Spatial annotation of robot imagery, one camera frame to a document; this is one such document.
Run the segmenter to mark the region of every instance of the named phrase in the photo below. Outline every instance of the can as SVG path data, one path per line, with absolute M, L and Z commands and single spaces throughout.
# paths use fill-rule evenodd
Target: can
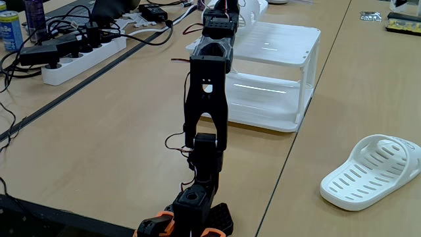
M 31 42 L 36 43 L 47 34 L 43 0 L 24 0 L 24 3 Z
M 6 2 L 5 1 L 0 1 L 0 13 L 1 12 L 4 12 L 5 10 L 7 10 Z
M 19 15 L 16 11 L 4 11 L 0 13 L 0 28 L 5 49 L 15 51 L 24 43 L 20 30 Z

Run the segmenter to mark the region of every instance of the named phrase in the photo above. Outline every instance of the wooden table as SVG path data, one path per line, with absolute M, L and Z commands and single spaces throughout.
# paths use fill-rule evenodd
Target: wooden table
M 360 11 L 380 11 L 386 19 L 388 6 L 352 1 L 260 237 L 419 236 L 420 177 L 359 212 L 333 206 L 319 188 L 368 135 L 389 134 L 421 144 L 420 38 L 386 32 L 385 21 L 359 20 Z
M 73 1 L 75 0 L 48 1 L 44 3 L 45 12 L 53 11 Z M 175 19 L 184 14 L 187 8 L 183 9 L 181 7 L 171 7 L 166 10 L 168 10 L 169 19 Z M 20 22 L 26 21 L 25 12 L 19 13 L 19 17 Z M 164 27 L 162 24 L 157 25 L 157 28 L 162 27 Z M 134 30 L 139 30 L 139 28 L 134 28 L 132 24 L 126 28 L 126 31 L 128 32 L 133 32 Z M 27 33 L 24 32 L 24 30 L 22 30 L 22 32 L 24 38 L 27 38 Z M 153 34 L 154 32 L 146 32 L 138 34 L 136 37 L 146 39 Z M 127 48 L 59 86 L 44 84 L 42 76 L 27 79 L 14 79 L 9 87 L 9 90 L 0 94 L 0 101 L 16 115 L 16 122 L 20 122 L 24 117 L 33 114 L 52 100 L 58 98 L 74 86 L 83 82 L 86 78 L 95 74 L 98 70 L 104 68 L 138 44 L 139 42 L 137 41 L 128 40 Z M 0 45 L 0 57 L 3 57 L 6 53 L 7 52 L 5 52 L 3 45 Z M 1 84 L 3 85 L 3 77 L 0 79 Z M 0 110 L 0 134 L 9 129 L 11 122 L 11 115 L 4 110 Z
M 346 3 L 321 1 L 319 4 L 332 4 L 342 15 L 317 18 L 313 13 L 314 17 L 308 18 L 308 25 L 325 27 L 322 41 L 333 43 Z M 283 6 L 272 7 L 280 10 Z M 311 12 L 309 6 L 302 8 Z M 331 11 L 327 6 L 315 9 L 326 14 Z M 302 20 L 295 12 L 288 14 Z M 199 12 L 191 14 L 175 27 L 169 43 L 144 47 L 25 127 L 0 154 L 0 174 L 7 180 L 9 192 L 130 228 L 171 203 L 180 181 L 191 179 L 192 172 L 179 153 L 163 144 L 168 135 L 182 129 L 183 84 L 189 70 L 188 64 L 171 63 L 170 58 L 188 58 L 184 47 L 200 32 L 187 36 L 181 32 L 200 21 Z M 336 22 L 333 30 L 326 27 L 331 21 Z M 329 45 L 321 49 L 321 61 L 329 50 Z M 248 68 L 239 61 L 235 67 Z M 259 74 L 283 72 L 279 68 L 265 71 L 260 66 L 248 69 Z M 213 125 L 201 121 L 198 131 L 212 132 Z M 230 207 L 234 236 L 254 236 L 295 134 L 239 124 L 231 124 L 228 132 L 214 203 L 223 201 Z M 170 145 L 181 146 L 182 141 L 180 136 Z

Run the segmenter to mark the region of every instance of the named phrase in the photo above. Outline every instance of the blue can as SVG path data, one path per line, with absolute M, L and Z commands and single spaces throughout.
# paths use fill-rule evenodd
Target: blue can
M 20 46 L 24 43 L 24 39 L 20 29 L 18 12 L 4 11 L 0 13 L 0 28 L 5 49 L 7 51 L 20 49 Z

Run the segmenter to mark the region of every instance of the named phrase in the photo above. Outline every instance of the bottle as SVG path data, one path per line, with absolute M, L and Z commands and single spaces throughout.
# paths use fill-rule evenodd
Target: bottle
M 28 23 L 31 42 L 38 42 L 47 34 L 45 13 L 42 0 L 24 0 L 26 22 Z

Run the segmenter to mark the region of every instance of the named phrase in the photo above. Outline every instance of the power adapter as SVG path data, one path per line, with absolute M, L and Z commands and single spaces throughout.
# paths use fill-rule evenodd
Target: power adapter
M 98 48 L 101 46 L 101 31 L 99 30 L 98 24 L 96 22 L 88 22 L 85 24 L 86 35 L 89 41 L 89 44 L 93 48 Z
M 139 5 L 139 12 L 145 20 L 150 22 L 164 22 L 168 20 L 168 13 L 155 4 Z
M 59 56 L 64 57 L 69 53 L 73 57 L 79 55 L 79 42 L 74 34 L 67 34 L 55 39 L 42 42 L 42 45 L 55 45 L 59 51 Z
M 22 66 L 49 64 L 47 68 L 56 69 L 60 61 L 56 45 L 25 47 L 20 52 L 19 61 Z

